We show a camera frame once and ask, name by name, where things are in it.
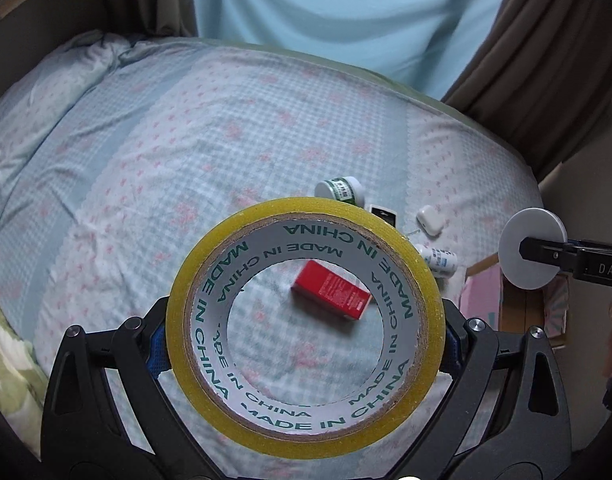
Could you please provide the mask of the pale green lidded white jar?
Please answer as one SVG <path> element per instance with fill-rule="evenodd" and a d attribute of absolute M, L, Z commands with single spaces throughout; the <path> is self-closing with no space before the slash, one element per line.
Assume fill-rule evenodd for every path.
<path fill-rule="evenodd" d="M 526 208 L 506 222 L 498 258 L 507 281 L 534 290 L 550 283 L 560 272 L 560 252 L 567 242 L 562 220 L 542 208 Z"/>

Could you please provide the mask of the white blue-labelled pill bottle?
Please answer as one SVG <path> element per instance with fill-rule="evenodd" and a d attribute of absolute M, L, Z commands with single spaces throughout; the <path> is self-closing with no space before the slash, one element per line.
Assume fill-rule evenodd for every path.
<path fill-rule="evenodd" d="M 459 258 L 454 252 L 436 247 L 428 247 L 422 244 L 414 244 L 414 248 L 420 254 L 428 269 L 435 278 L 451 278 L 458 270 Z"/>

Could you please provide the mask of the yellow packing tape roll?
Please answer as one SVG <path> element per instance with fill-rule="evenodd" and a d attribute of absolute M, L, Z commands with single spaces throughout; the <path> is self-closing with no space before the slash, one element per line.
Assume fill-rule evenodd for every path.
<path fill-rule="evenodd" d="M 315 260 L 372 299 L 359 321 L 292 290 Z M 169 359 L 216 430 L 271 456 L 319 460 L 389 436 L 439 370 L 446 321 L 437 284 L 401 233 L 322 198 L 281 198 L 223 220 L 173 282 Z"/>

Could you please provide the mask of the white remote control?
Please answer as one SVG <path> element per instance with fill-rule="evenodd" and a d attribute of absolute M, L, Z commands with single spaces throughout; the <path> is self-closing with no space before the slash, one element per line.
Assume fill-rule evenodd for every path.
<path fill-rule="evenodd" d="M 393 210 L 374 204 L 368 204 L 365 206 L 365 210 L 373 214 L 373 216 L 382 219 L 393 228 L 397 228 L 397 214 Z"/>

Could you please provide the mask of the green labelled white jar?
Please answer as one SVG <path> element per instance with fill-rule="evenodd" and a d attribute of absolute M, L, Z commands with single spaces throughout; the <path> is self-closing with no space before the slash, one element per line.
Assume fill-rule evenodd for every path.
<path fill-rule="evenodd" d="M 365 205 L 364 187 L 355 177 L 322 180 L 315 185 L 315 197 L 337 200 L 360 208 Z"/>

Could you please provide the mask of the red rectangular carton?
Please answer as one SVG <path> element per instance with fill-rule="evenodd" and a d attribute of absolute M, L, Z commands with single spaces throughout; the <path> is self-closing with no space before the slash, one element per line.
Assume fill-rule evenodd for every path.
<path fill-rule="evenodd" d="M 297 274 L 292 290 L 319 307 L 343 318 L 359 321 L 372 295 L 315 260 Z"/>

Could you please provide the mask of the brown cardboard box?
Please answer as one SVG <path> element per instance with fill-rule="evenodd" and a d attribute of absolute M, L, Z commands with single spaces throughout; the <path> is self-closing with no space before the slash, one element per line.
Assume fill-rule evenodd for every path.
<path fill-rule="evenodd" d="M 464 318 L 481 318 L 500 332 L 522 334 L 540 326 L 554 349 L 564 348 L 568 277 L 556 275 L 539 289 L 521 289 L 503 275 L 498 256 L 492 255 L 466 270 L 459 310 Z"/>

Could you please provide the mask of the white earbuds case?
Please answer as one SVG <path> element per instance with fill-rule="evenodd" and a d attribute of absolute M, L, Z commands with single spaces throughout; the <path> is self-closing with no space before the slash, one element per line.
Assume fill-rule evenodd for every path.
<path fill-rule="evenodd" d="M 417 222 L 430 237 L 439 236 L 445 226 L 445 218 L 432 205 L 424 205 L 417 211 Z"/>

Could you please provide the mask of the brown drape curtain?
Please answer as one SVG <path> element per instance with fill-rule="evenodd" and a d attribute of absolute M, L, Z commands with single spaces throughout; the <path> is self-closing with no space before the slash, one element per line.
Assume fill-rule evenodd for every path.
<path fill-rule="evenodd" d="M 443 102 L 543 180 L 586 144 L 612 102 L 612 0 L 502 0 Z"/>

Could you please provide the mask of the light blue sheer curtain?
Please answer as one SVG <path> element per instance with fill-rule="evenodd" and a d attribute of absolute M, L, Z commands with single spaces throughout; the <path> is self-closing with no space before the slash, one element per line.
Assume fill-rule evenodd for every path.
<path fill-rule="evenodd" d="M 193 0 L 199 36 L 373 70 L 441 99 L 488 36 L 502 0 Z"/>

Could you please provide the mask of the floral checked bed quilt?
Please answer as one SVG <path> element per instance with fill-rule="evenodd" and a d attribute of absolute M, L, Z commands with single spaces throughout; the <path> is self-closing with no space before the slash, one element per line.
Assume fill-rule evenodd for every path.
<path fill-rule="evenodd" d="M 210 229 L 353 177 L 461 268 L 541 205 L 520 157 L 359 70 L 190 39 L 90 32 L 0 98 L 0 309 L 50 370 L 68 326 L 112 330 L 169 292 Z"/>

